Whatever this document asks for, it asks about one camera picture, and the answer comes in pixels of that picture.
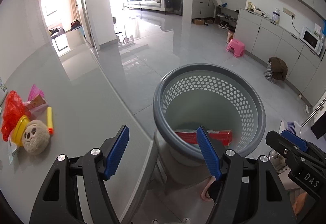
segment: basket rim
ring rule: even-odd
[[[266,127],[265,109],[255,89],[244,78],[221,66],[217,66],[213,64],[204,64],[204,63],[188,64],[179,67],[177,69],[174,69],[170,71],[168,74],[166,74],[161,79],[158,86],[156,87],[154,93],[154,99],[153,99],[154,121],[157,126],[157,129],[159,130],[164,140],[169,144],[169,146],[174,148],[176,151],[180,152],[184,156],[196,162],[205,161],[200,149],[196,148],[192,144],[183,141],[170,128],[169,124],[165,120],[163,114],[163,108],[161,104],[163,98],[163,92],[173,79],[175,79],[181,74],[190,71],[198,71],[198,70],[217,72],[232,78],[248,92],[248,94],[251,96],[252,100],[254,101],[254,104],[257,109],[257,114],[258,114],[258,126],[255,135],[256,137],[246,147],[244,147],[241,151],[238,152],[238,154],[241,155],[242,157],[248,156],[259,145],[260,141],[264,136],[265,127]]]

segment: table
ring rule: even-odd
[[[146,191],[158,150],[106,79],[89,47],[83,44],[60,58],[50,44],[39,48],[6,83],[23,100],[32,84],[44,91],[53,108],[54,135],[44,152],[32,156],[21,148],[11,165],[8,145],[0,140],[0,190],[12,209],[28,223],[39,189],[58,155],[82,156],[127,125],[129,143],[117,173],[105,185],[120,222],[129,224]],[[38,119],[45,122],[45,114]],[[84,221],[92,223],[83,178],[78,176],[77,182]]]

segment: beige curtain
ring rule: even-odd
[[[77,13],[76,13],[76,9],[77,9],[76,5],[77,5],[76,0],[70,0],[71,15],[74,19],[78,18]]]

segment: pink plastic stool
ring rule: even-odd
[[[229,51],[230,49],[234,50],[234,56],[237,58],[240,58],[243,56],[243,53],[245,51],[244,49],[245,45],[241,41],[237,39],[231,39],[230,43],[228,44],[228,47],[226,48],[226,51]]]

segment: power outlet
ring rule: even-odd
[[[291,17],[293,16],[293,19],[295,19],[295,14],[292,13],[290,10],[283,7],[283,12],[286,13],[287,15],[291,16]]]

